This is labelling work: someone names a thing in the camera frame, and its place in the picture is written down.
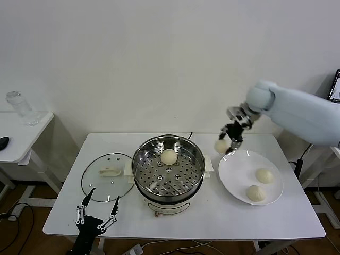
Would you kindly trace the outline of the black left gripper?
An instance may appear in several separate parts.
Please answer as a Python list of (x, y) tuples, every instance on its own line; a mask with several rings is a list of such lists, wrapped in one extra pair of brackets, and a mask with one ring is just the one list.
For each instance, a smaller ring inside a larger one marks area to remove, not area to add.
[(102, 232), (106, 232), (107, 229), (117, 221), (116, 216), (118, 213), (119, 195), (115, 200), (110, 216), (106, 220), (103, 221), (86, 215), (86, 207), (89, 204), (95, 189), (96, 188), (93, 187), (85, 196), (81, 205), (76, 207), (77, 217), (75, 223), (79, 230), (79, 234), (70, 250), (70, 254), (90, 254), (95, 238), (102, 234)]

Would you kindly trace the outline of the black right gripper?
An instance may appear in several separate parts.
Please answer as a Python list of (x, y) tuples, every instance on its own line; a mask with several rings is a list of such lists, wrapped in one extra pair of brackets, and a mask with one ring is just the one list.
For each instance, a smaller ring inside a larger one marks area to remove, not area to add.
[(226, 135), (231, 139), (231, 144), (226, 150), (226, 154), (232, 153), (239, 149), (242, 144), (242, 133), (244, 128), (239, 123), (230, 123), (223, 126), (220, 130), (219, 140), (223, 140)]

